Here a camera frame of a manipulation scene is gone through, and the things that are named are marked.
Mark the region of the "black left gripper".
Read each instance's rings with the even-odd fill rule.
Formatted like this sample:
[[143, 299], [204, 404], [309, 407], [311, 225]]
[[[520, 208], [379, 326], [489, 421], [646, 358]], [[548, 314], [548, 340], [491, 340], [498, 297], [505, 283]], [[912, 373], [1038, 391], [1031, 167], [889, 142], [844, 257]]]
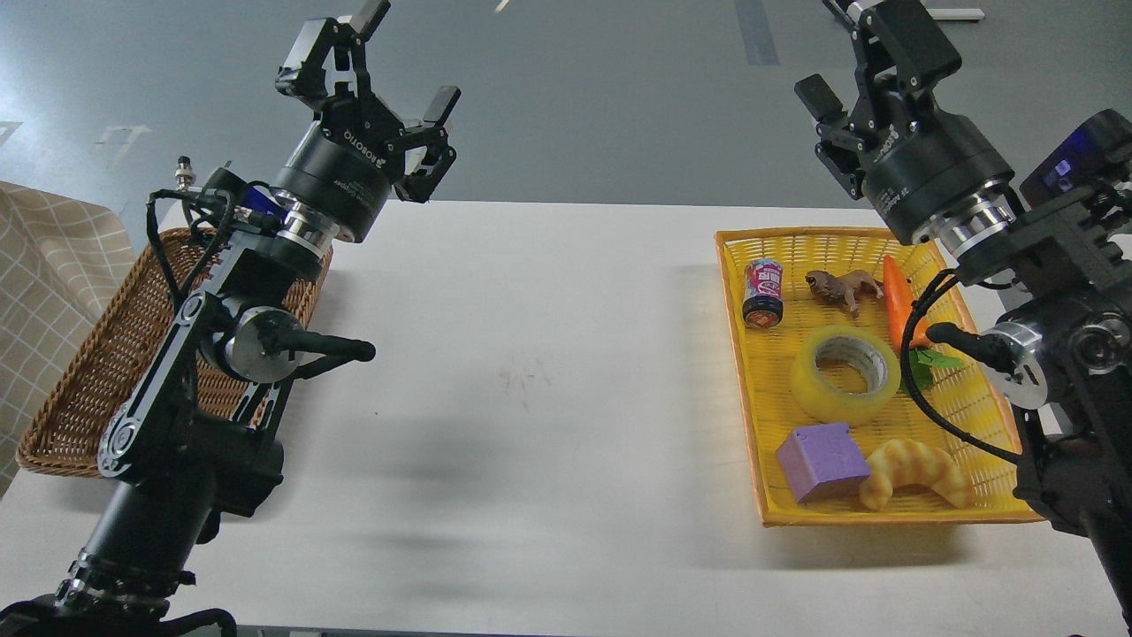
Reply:
[[[275, 80], [280, 94], [316, 114], [272, 186], [331, 218], [344, 242], [365, 241], [392, 187], [401, 201], [428, 203], [456, 160], [447, 121], [462, 95], [457, 86], [438, 88], [420, 124], [403, 129], [372, 92], [365, 44], [389, 9], [388, 1], [368, 1], [355, 15], [305, 21]], [[337, 72], [355, 74], [355, 92], [327, 91], [327, 59]], [[379, 134], [397, 134], [387, 153]], [[424, 150], [411, 170], [409, 150]]]

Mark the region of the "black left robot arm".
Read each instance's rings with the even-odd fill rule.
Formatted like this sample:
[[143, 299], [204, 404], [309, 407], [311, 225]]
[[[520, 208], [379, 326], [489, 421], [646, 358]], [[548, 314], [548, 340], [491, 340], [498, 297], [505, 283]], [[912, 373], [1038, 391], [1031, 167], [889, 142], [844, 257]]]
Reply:
[[195, 583], [187, 557], [223, 515], [252, 516], [278, 487], [292, 384], [376, 354], [306, 329], [283, 305], [288, 290], [318, 279], [332, 242], [362, 242], [391, 195], [427, 203], [456, 158], [456, 86], [441, 86], [415, 126], [371, 88], [365, 44], [389, 8], [368, 1], [303, 24], [275, 86], [314, 120], [272, 184], [218, 167], [198, 187], [179, 157], [175, 188], [149, 195], [172, 322], [100, 439], [96, 466], [118, 485], [96, 530], [55, 593], [5, 608], [5, 636], [238, 632], [221, 609], [168, 618]]

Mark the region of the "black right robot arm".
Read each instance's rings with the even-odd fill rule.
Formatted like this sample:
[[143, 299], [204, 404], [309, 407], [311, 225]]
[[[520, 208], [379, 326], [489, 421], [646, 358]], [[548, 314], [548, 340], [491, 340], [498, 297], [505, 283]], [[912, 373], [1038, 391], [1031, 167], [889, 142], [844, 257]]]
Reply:
[[1091, 541], [1129, 617], [1129, 121], [1106, 109], [1011, 186], [1013, 170], [933, 91], [961, 57], [919, 1], [829, 1], [854, 41], [847, 110], [824, 78], [795, 86], [815, 154], [904, 246], [938, 241], [957, 261], [914, 303], [920, 319], [955, 285], [1010, 274], [1029, 295], [981, 334], [931, 326], [990, 371], [1013, 407], [1014, 494], [1052, 528]]

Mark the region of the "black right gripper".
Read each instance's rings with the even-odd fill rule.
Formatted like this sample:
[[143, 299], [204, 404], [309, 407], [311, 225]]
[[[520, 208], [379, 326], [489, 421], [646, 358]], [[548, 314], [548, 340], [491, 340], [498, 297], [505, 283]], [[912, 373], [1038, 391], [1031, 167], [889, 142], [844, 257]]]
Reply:
[[815, 154], [852, 199], [865, 198], [904, 246], [931, 235], [931, 219], [995, 199], [1015, 177], [967, 117], [937, 106], [933, 89], [962, 57], [921, 1], [825, 1], [854, 41], [844, 107], [821, 75], [795, 84], [813, 121]]

